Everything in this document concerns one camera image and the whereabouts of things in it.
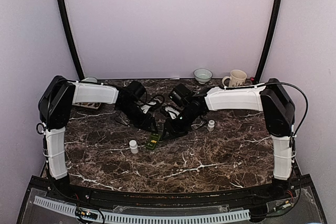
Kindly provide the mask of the green weekly pill organizer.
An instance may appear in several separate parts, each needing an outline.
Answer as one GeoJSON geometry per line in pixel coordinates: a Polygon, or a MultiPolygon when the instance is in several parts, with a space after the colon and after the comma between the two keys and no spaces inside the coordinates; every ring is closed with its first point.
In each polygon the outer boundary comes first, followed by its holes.
{"type": "Polygon", "coordinates": [[[161,139],[161,134],[152,133],[149,139],[145,143],[145,148],[151,151],[154,150],[157,144],[160,142],[160,139],[161,139]]]}

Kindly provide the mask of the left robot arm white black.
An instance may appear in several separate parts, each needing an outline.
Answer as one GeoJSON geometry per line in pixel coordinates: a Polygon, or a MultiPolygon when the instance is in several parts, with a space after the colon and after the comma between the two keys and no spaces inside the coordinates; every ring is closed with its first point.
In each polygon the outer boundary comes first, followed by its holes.
{"type": "Polygon", "coordinates": [[[38,103],[40,123],[37,125],[42,129],[39,134],[44,137],[44,156],[51,177],[59,180],[68,175],[64,137],[74,104],[114,104],[134,127],[157,133],[154,116],[143,112],[139,105],[145,92],[145,87],[138,81],[132,81],[127,87],[116,87],[55,76],[38,103]]]}

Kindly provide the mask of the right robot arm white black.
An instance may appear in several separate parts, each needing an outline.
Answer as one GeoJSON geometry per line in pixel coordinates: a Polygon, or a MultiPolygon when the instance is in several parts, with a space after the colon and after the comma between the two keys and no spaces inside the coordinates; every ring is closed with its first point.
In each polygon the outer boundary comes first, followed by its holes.
{"type": "Polygon", "coordinates": [[[237,87],[218,87],[193,92],[180,83],[169,93],[169,98],[182,111],[175,118],[164,122],[162,139],[174,139],[186,135],[192,123],[209,111],[254,110],[263,112],[266,129],[274,146],[273,177],[277,181],[268,188],[273,200],[280,199],[288,191],[292,162],[296,155],[295,138],[299,128],[295,126],[295,104],[286,92],[285,82],[276,78],[266,83],[237,87]]]}

